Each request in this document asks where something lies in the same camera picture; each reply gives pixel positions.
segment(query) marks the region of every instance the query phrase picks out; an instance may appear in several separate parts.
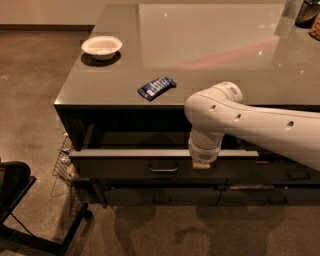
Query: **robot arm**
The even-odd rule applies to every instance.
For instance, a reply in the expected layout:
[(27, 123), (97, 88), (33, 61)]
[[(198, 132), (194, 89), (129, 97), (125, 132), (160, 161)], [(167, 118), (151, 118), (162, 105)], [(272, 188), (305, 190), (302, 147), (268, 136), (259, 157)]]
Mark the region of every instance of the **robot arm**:
[(192, 95), (185, 115), (192, 124), (191, 157), (211, 163), (224, 134), (253, 143), (320, 171), (320, 113), (250, 107), (230, 82)]

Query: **chair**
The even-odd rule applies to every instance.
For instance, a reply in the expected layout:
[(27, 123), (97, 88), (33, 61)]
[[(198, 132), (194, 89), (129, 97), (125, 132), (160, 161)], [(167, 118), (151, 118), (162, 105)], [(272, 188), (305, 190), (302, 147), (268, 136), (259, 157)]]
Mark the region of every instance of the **chair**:
[[(35, 248), (53, 255), (64, 255), (83, 218), (92, 213), (88, 204), (82, 204), (61, 244), (33, 235), (13, 214), (12, 211), (35, 183), (30, 168), (23, 162), (0, 163), (0, 239), (8, 240), (27, 247)], [(13, 230), (3, 223), (12, 215), (30, 234)]]

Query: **glass tabletop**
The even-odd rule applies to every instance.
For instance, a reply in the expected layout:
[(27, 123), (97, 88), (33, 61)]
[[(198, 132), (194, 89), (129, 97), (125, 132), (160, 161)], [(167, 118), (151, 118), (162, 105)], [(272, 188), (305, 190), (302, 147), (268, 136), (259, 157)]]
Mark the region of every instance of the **glass tabletop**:
[[(105, 7), (90, 37), (122, 48), (108, 61), (81, 52), (55, 105), (183, 108), (222, 81), (248, 105), (319, 105), (320, 42), (294, 25), (298, 1), (143, 2)], [(161, 76), (176, 88), (151, 102), (137, 93)]]

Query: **small bowl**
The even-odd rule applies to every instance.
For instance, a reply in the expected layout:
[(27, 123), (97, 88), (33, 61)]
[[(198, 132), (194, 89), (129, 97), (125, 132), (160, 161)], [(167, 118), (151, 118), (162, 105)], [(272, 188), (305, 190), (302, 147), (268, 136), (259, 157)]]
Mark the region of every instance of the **small bowl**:
[(109, 60), (122, 47), (122, 42), (113, 36), (96, 36), (86, 40), (81, 48), (95, 60)]

